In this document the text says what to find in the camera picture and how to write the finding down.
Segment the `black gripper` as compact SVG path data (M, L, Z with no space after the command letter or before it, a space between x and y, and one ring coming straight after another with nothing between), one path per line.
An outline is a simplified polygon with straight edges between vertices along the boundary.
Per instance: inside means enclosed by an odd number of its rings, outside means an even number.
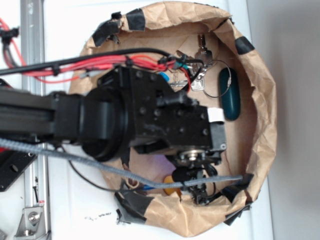
M171 176L194 201L206 205L214 194L204 183L188 186L205 175L217 176L216 165L227 148L225 120L220 108L207 108L184 92L152 90L132 95L136 137L132 148L139 155L166 158L175 169Z

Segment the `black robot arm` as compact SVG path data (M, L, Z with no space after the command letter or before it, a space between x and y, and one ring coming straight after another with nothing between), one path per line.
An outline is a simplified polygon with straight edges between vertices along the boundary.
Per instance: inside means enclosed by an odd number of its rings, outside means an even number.
M164 155L172 174L200 205L210 203L204 183L215 177L226 149L224 114L174 91L150 71L118 66L98 79L86 95L53 92L47 96L0 90L0 136L22 143L80 145L100 162L115 160L129 149L141 155Z

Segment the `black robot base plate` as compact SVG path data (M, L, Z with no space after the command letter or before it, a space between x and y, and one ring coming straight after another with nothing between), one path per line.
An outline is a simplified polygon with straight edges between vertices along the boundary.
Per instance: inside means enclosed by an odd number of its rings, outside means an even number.
M4 79L0 80L0 138L10 141L34 143L35 137L29 132L32 129L32 118L20 106L11 105L12 86ZM22 173L35 160L36 155L30 152L15 150L7 146L0 147L0 191L7 191Z

